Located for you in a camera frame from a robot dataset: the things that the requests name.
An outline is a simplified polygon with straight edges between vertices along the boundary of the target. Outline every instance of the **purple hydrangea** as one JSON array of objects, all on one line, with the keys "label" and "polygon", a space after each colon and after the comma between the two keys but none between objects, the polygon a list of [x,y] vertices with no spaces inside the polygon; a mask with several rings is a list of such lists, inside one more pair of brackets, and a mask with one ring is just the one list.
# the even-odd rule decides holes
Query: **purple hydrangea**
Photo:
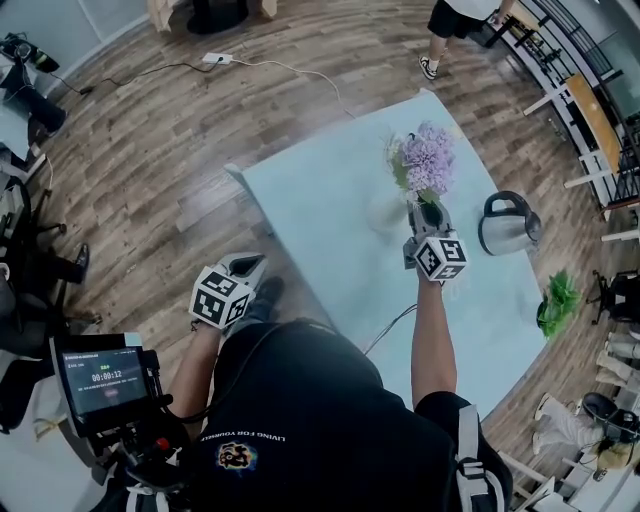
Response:
[{"label": "purple hydrangea", "polygon": [[453,136],[445,129],[426,121],[418,133],[400,144],[402,164],[407,169],[409,195],[429,189],[438,196],[446,193],[453,181]]}]

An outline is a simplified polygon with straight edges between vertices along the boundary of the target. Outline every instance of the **black cable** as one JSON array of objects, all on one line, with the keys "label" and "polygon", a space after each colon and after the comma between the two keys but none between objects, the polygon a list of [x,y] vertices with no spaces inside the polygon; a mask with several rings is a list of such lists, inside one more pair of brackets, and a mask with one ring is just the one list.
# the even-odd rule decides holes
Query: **black cable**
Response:
[{"label": "black cable", "polygon": [[369,345],[364,350],[364,355],[366,356],[367,354],[369,354],[369,352],[373,350],[373,347],[375,347],[378,344],[378,342],[382,338],[384,338],[391,329],[393,329],[394,325],[396,325],[402,318],[407,316],[409,313],[415,311],[416,309],[418,309],[418,305],[412,304],[407,309],[405,309],[402,313],[400,313],[396,318],[394,318],[393,321],[389,325],[387,325],[384,329],[382,329],[382,331],[380,332],[380,334],[378,334],[378,336],[376,336],[376,338],[371,342],[371,345]]},{"label": "black cable", "polygon": [[58,80],[60,80],[64,85],[66,85],[70,90],[72,90],[73,92],[80,94],[81,96],[85,96],[87,94],[89,94],[90,92],[93,92],[95,90],[96,87],[98,87],[100,84],[104,83],[104,82],[111,82],[112,84],[114,84],[116,87],[124,87],[125,85],[130,84],[131,82],[133,82],[135,79],[143,77],[143,76],[147,76],[150,75],[152,73],[157,73],[158,71],[162,71],[163,69],[167,69],[167,68],[175,68],[175,67],[179,67],[179,66],[186,66],[190,69],[193,69],[194,71],[197,71],[198,73],[202,73],[204,75],[206,75],[207,73],[211,73],[211,71],[213,71],[216,66],[222,62],[224,59],[222,57],[219,57],[218,60],[213,64],[213,66],[211,66],[209,69],[201,69],[201,68],[197,68],[195,66],[192,66],[191,64],[187,63],[187,62],[177,62],[175,64],[166,64],[164,66],[161,66],[159,68],[154,68],[154,69],[150,69],[149,71],[145,71],[144,73],[140,73],[138,75],[135,75],[133,77],[131,77],[129,80],[126,80],[124,82],[119,82],[117,80],[114,80],[111,77],[107,77],[107,78],[103,78],[102,80],[100,80],[97,84],[95,85],[88,85],[86,87],[83,87],[80,90],[77,90],[75,87],[72,87],[71,85],[69,85],[67,82],[65,82],[62,78],[60,78],[59,76],[54,75],[53,73],[49,73],[51,76],[53,76],[54,78],[57,78]]},{"label": "black cable", "polygon": [[[242,362],[242,365],[238,369],[238,372],[236,373],[235,378],[233,379],[231,384],[229,386],[227,386],[226,391],[220,397],[218,397],[215,401],[212,400],[211,403],[207,407],[205,407],[202,411],[200,411],[200,412],[198,412],[196,414],[193,414],[192,416],[186,416],[184,418],[182,418],[180,416],[176,416],[166,406],[162,408],[162,411],[165,412],[166,414],[168,414],[169,416],[172,416],[172,417],[176,418],[177,420],[181,421],[182,423],[198,423],[199,421],[204,420],[209,415],[209,413],[213,410],[213,408],[219,406],[220,403],[229,395],[231,390],[235,387],[235,385],[237,384],[238,380],[240,379],[240,376],[242,375],[242,372],[244,371],[245,367],[249,363],[249,360],[251,359],[251,357],[253,356],[255,351],[258,349],[258,347],[260,347],[260,345],[262,345],[264,340],[266,340],[269,336],[271,336],[271,334],[273,334],[278,329],[281,329],[285,325],[291,325],[291,324],[278,324],[278,325],[272,327],[271,329],[269,329],[262,336],[262,338],[260,338],[258,340],[258,342],[253,346],[253,348],[247,354],[247,357],[244,358],[244,361]],[[159,373],[157,371],[155,371],[153,373],[153,377],[154,377],[154,385],[155,385],[155,388],[156,388],[157,396],[162,396],[162,386],[160,384],[160,375],[159,375]]]}]

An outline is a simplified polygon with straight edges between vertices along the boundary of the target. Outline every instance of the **monitor screen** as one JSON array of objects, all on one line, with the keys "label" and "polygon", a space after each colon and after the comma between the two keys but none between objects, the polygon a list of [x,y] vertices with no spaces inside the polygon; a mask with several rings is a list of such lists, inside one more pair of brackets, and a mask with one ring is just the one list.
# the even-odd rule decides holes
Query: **monitor screen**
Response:
[{"label": "monitor screen", "polygon": [[134,348],[63,352],[62,362],[77,415],[147,396],[142,366]]}]

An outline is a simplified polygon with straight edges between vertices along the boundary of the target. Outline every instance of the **person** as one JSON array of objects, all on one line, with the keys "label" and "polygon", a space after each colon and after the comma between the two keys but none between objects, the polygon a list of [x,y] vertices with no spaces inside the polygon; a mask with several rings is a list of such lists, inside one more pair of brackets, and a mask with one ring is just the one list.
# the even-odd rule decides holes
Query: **person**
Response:
[{"label": "person", "polygon": [[[207,426],[201,432],[202,423],[189,425],[194,443],[181,462],[194,474],[194,510],[390,503],[461,510],[456,453],[468,402],[455,393],[440,285],[419,277],[413,412],[345,338],[313,323],[273,323],[283,289],[277,277],[259,287],[219,356],[220,331],[199,324],[170,386],[170,409],[185,418],[207,405],[213,373]],[[508,510],[511,474],[481,431],[475,441]]]},{"label": "person", "polygon": [[[595,454],[598,471],[624,468],[632,462],[634,454],[636,457],[640,455],[632,443],[614,443],[605,439],[602,425],[586,414],[572,414],[549,393],[545,393],[540,400],[534,420],[539,422],[545,416],[549,418],[549,422],[546,425],[538,424],[533,433],[534,455],[540,455],[545,446],[569,444],[580,451]],[[634,462],[634,471],[637,475],[640,474],[638,461]]]},{"label": "person", "polygon": [[[606,347],[612,347],[612,343],[610,342]],[[602,350],[596,359],[596,364],[600,367],[596,374],[596,380],[628,389],[633,393],[640,393],[640,371],[610,356],[607,353],[607,348]]]},{"label": "person", "polygon": [[429,20],[431,31],[428,55],[419,58],[420,69],[429,80],[436,77],[440,59],[445,52],[451,36],[459,39],[467,37],[469,32],[477,32],[485,20],[493,16],[495,25],[502,25],[511,11],[515,0],[438,0]]}]

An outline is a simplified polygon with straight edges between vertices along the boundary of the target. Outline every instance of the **red button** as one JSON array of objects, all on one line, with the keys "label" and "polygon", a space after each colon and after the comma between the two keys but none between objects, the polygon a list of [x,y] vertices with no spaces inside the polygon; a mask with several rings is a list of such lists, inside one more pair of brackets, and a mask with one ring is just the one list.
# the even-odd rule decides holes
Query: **red button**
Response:
[{"label": "red button", "polygon": [[162,451],[168,450],[170,448],[169,441],[167,441],[164,437],[156,439],[156,446]]}]

